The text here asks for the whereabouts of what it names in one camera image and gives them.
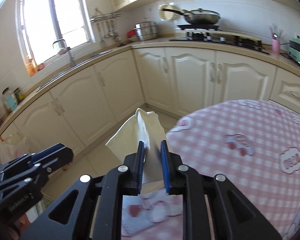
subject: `stainless steel pot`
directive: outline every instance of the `stainless steel pot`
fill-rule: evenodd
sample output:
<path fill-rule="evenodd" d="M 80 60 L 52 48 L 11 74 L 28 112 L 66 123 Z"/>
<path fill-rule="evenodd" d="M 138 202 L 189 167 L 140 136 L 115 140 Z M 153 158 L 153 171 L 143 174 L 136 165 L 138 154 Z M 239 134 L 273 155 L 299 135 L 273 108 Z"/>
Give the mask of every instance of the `stainless steel pot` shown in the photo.
<path fill-rule="evenodd" d="M 161 9 L 164 12 L 174 12 L 184 16 L 185 20 L 190 24 L 216 24 L 220 20 L 220 14 L 215 11 L 203 10 L 201 8 L 197 10 L 187 11 L 177 11 L 171 9 Z"/>
<path fill-rule="evenodd" d="M 153 21 L 145 21 L 136 24 L 135 30 L 141 41 L 148 41 L 158 37 L 158 25 Z"/>

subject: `kitchen sink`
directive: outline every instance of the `kitchen sink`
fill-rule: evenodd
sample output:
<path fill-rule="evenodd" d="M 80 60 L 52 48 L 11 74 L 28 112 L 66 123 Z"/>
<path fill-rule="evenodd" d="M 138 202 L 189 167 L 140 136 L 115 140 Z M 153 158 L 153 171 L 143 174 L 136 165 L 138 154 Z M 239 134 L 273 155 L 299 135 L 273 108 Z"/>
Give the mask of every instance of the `kitchen sink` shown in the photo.
<path fill-rule="evenodd" d="M 56 80 L 57 78 L 61 77 L 62 75 L 64 75 L 65 73 L 69 72 L 70 70 L 74 69 L 74 68 L 77 68 L 85 63 L 87 63 L 88 61 L 90 60 L 93 60 L 97 57 L 100 57 L 104 54 L 107 54 L 109 52 L 111 52 L 112 50 L 106 50 L 106 51 L 102 51 L 102 52 L 99 52 L 99 53 L 92 53 L 90 55 L 90 58 L 87 58 L 85 60 L 82 60 L 82 61 L 79 61 L 75 64 L 75 66 L 70 66 L 70 67 L 67 67 L 66 69 L 60 71 L 59 73 L 55 74 L 52 78 L 50 78 L 47 82 L 43 83 L 42 85 L 40 85 L 38 88 L 37 88 L 37 92 L 40 91 L 42 88 L 46 87 L 47 85 L 49 85 L 50 83 L 52 83 L 54 80 Z"/>

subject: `silver screw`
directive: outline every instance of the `silver screw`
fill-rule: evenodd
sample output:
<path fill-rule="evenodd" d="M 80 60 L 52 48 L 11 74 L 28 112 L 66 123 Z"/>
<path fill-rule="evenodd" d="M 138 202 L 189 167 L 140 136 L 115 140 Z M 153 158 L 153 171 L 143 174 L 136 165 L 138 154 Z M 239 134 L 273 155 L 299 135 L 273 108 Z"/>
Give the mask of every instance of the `silver screw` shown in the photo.
<path fill-rule="evenodd" d="M 26 179 L 24 180 L 25 183 L 29 183 L 29 182 L 31 182 L 31 181 L 32 181 L 31 178 L 26 178 Z"/>
<path fill-rule="evenodd" d="M 187 171 L 187 170 L 189 170 L 189 167 L 187 165 L 182 164 L 178 167 L 178 170 L 179 171 Z"/>
<path fill-rule="evenodd" d="M 90 178 L 89 175 L 82 175 L 82 176 L 80 177 L 80 181 L 83 182 L 83 183 L 88 182 L 90 179 L 91 179 L 91 178 Z"/>
<path fill-rule="evenodd" d="M 126 165 L 120 165 L 118 167 L 118 171 L 120 172 L 126 172 L 129 168 Z"/>
<path fill-rule="evenodd" d="M 223 175 L 223 174 L 218 174 L 218 175 L 216 176 L 216 180 L 217 180 L 217 181 L 223 182 L 223 181 L 226 180 L 226 176 Z"/>

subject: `window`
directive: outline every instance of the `window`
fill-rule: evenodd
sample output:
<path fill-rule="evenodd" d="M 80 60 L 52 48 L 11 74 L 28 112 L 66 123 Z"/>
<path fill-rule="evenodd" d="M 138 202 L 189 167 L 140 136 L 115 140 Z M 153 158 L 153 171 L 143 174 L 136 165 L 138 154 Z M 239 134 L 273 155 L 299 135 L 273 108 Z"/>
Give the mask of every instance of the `window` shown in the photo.
<path fill-rule="evenodd" d="M 39 71 L 40 65 L 55 56 L 65 39 L 70 48 L 90 40 L 87 21 L 79 0 L 20 0 L 19 40 L 29 74 Z"/>

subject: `cream cloth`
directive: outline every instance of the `cream cloth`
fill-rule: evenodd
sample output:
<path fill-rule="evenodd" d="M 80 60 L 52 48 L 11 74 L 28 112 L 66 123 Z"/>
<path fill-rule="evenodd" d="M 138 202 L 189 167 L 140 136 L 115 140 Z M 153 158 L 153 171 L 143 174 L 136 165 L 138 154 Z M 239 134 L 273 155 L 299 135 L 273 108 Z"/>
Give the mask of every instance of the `cream cloth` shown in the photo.
<path fill-rule="evenodd" d="M 125 156 L 137 152 L 139 141 L 144 142 L 146 161 L 142 178 L 143 194 L 163 187 L 160 157 L 162 140 L 167 138 L 158 115 L 138 108 L 136 114 L 130 117 L 106 143 L 106 146 L 123 163 Z M 169 151 L 172 151 L 168 142 L 167 144 Z"/>

